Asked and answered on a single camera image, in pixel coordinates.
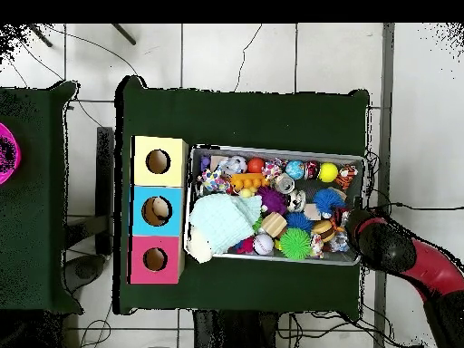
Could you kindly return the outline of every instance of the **light blue cloth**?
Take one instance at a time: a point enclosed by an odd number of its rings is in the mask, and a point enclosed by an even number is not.
[[[260,214],[260,196],[241,198],[214,194],[197,200],[189,221],[209,242],[213,254],[224,254],[241,240],[254,235],[252,226]]]

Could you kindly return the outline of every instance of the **blue box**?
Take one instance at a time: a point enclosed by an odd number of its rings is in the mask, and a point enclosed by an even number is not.
[[[179,237],[183,232],[181,226],[183,218],[183,189],[165,187],[134,186],[133,226],[134,236]],[[142,215],[143,205],[149,198],[165,198],[171,206],[169,220],[161,226],[152,226]]]

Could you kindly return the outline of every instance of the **pink bowl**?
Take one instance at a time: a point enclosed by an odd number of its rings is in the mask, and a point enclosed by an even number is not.
[[[5,183],[13,172],[18,168],[21,160],[21,151],[13,133],[0,122],[0,184]],[[8,166],[14,158],[14,165]]]

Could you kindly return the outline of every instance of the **blue ball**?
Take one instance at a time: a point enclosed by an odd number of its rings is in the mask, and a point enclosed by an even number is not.
[[[285,167],[285,172],[290,178],[298,180],[305,175],[305,165],[300,160],[289,161]]]

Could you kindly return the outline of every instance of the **red ball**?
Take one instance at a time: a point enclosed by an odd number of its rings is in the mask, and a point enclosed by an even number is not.
[[[265,162],[260,158],[253,158],[248,162],[249,173],[261,173],[262,168],[265,166]]]

